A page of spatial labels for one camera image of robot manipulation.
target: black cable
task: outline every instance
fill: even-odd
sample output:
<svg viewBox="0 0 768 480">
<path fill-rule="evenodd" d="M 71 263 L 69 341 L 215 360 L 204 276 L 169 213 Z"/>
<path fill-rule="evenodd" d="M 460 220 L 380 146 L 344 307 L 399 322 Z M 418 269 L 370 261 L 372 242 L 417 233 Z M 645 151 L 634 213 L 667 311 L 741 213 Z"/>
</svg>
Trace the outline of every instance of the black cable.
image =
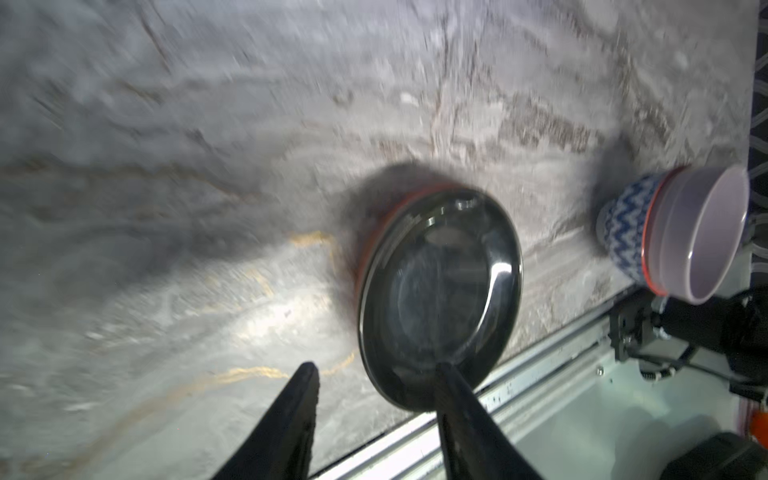
<svg viewBox="0 0 768 480">
<path fill-rule="evenodd" d="M 677 359 L 678 362 L 689 362 L 690 359 L 696 355 L 696 352 L 699 351 L 699 347 L 688 345 L 688 347 L 685 349 L 685 351 L 680 355 L 680 357 Z M 669 379 L 673 377 L 680 369 L 682 369 L 682 366 L 676 367 L 671 366 L 668 364 L 662 365 L 663 368 L 661 370 L 651 371 L 651 370 L 643 370 L 643 367 L 640 367 L 640 375 L 643 377 L 643 379 L 647 380 L 648 382 L 658 382 L 659 380 Z"/>
<path fill-rule="evenodd" d="M 638 360 L 644 360 L 645 362 L 649 363 L 655 363 L 659 366 L 673 366 L 676 369 L 681 369 L 683 367 L 687 367 L 689 369 L 698 370 L 700 372 L 708 373 L 712 376 L 716 376 L 719 379 L 726 380 L 727 382 L 730 382 L 734 385 L 739 386 L 765 386 L 761 383 L 755 383 L 750 381 L 743 381 L 733 378 L 732 376 L 725 375 L 723 373 L 720 373 L 716 370 L 708 369 L 706 366 L 697 365 L 695 363 L 688 362 L 687 360 L 679 360 L 679 359 L 671 359 L 664 356 L 656 356 L 656 355 L 645 355 L 642 353 L 634 353 L 629 352 L 629 356 L 634 359 Z"/>
</svg>

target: plate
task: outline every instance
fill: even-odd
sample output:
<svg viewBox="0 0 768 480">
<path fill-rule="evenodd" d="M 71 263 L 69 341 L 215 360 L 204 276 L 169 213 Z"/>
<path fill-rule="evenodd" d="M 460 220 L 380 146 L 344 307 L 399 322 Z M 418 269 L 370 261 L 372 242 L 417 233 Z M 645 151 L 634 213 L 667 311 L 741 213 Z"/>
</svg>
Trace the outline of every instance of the plate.
<svg viewBox="0 0 768 480">
<path fill-rule="evenodd" d="M 439 362 L 479 385 L 520 306 L 520 243 L 504 209 L 467 187 L 412 195 L 386 218 L 362 265 L 359 345 L 379 392 L 403 409 L 434 410 Z"/>
</svg>

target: zigzag pattern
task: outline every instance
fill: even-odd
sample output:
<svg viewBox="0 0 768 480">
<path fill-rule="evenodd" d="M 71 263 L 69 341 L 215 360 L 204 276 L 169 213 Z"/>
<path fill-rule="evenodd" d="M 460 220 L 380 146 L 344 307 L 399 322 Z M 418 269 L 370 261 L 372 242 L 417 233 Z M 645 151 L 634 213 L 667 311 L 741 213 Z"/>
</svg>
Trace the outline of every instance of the zigzag pattern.
<svg viewBox="0 0 768 480">
<path fill-rule="evenodd" d="M 637 283 L 643 275 L 643 229 L 654 193 L 665 174 L 648 175 L 625 188 L 607 215 L 608 252 L 619 269 Z"/>
</svg>

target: marble countertop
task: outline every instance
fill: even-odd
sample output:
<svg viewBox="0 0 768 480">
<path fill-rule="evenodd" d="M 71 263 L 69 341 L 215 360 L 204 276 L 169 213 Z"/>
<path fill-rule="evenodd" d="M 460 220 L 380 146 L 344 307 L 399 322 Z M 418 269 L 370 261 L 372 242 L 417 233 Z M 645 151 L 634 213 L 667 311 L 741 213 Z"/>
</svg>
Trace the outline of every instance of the marble countertop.
<svg viewBox="0 0 768 480">
<path fill-rule="evenodd" d="M 594 213 L 746 163 L 756 0 L 8 0 L 0 477 L 209 478 L 296 367 L 312 471 L 409 414 L 359 358 L 387 202 L 450 177 L 525 254 L 504 359 L 628 285 Z"/>
</svg>

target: orange object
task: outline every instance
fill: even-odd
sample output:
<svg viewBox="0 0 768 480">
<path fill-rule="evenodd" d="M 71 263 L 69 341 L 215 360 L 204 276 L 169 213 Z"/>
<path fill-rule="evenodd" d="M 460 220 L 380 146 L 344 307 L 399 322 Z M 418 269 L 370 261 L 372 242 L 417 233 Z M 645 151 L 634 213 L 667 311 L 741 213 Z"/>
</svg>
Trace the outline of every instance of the orange object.
<svg viewBox="0 0 768 480">
<path fill-rule="evenodd" d="M 768 412 L 755 412 L 752 415 L 750 433 L 758 443 L 768 449 Z"/>
</svg>

